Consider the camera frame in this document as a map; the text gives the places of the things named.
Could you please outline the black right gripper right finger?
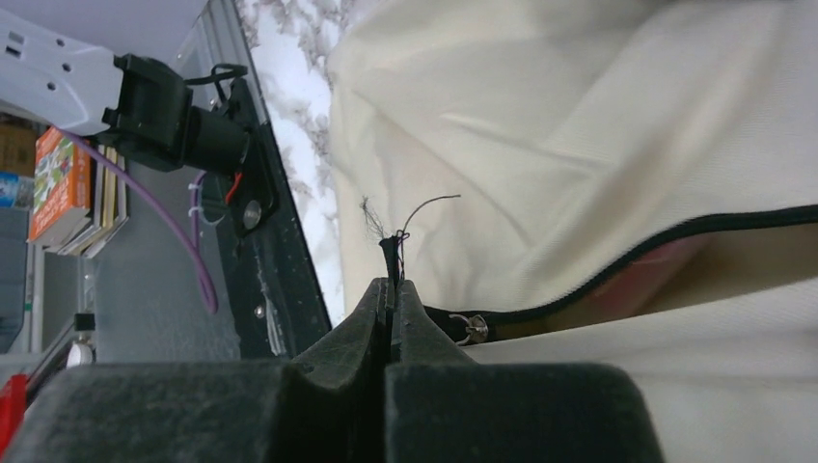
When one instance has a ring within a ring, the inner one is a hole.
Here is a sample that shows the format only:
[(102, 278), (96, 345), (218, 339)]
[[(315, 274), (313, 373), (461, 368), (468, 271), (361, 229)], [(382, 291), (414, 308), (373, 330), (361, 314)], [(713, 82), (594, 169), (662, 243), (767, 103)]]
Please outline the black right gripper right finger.
[(483, 365), (395, 296), (399, 358), (385, 370), (389, 462), (661, 462), (641, 391), (589, 363)]

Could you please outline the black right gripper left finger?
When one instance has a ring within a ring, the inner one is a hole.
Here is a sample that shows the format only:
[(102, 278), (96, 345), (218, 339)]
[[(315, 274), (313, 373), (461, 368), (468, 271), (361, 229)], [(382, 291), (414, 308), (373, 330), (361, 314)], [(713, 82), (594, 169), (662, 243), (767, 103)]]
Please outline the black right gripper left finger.
[(91, 365), (58, 374), (10, 462), (380, 462), (385, 279), (291, 360)]

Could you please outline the pink highlighter pen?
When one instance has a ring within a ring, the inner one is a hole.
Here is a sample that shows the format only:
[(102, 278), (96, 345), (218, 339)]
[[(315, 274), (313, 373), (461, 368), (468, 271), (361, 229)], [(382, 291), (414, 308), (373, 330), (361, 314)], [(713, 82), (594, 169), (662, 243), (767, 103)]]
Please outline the pink highlighter pen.
[(588, 296), (590, 314), (603, 321), (634, 315), (710, 241), (709, 236), (683, 238), (628, 263)]

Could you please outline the cream canvas backpack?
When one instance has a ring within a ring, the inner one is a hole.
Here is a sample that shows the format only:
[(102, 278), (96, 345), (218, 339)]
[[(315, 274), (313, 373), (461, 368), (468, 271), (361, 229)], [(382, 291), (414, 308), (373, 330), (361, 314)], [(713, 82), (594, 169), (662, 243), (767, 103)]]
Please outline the cream canvas backpack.
[[(344, 307), (365, 215), (482, 363), (602, 361), (669, 462), (817, 458), (817, 5), (387, 1), (328, 61)], [(586, 299), (711, 241), (634, 315)]]

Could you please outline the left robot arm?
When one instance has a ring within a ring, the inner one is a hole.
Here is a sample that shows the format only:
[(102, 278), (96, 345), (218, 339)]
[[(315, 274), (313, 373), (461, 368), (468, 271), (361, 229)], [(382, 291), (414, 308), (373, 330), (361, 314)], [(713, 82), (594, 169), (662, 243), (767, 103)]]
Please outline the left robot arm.
[(230, 176), (250, 144), (248, 131), (193, 103), (193, 89), (241, 78), (219, 64), (185, 79), (166, 64), (47, 30), (1, 13), (1, 103), (161, 172), (189, 166)]

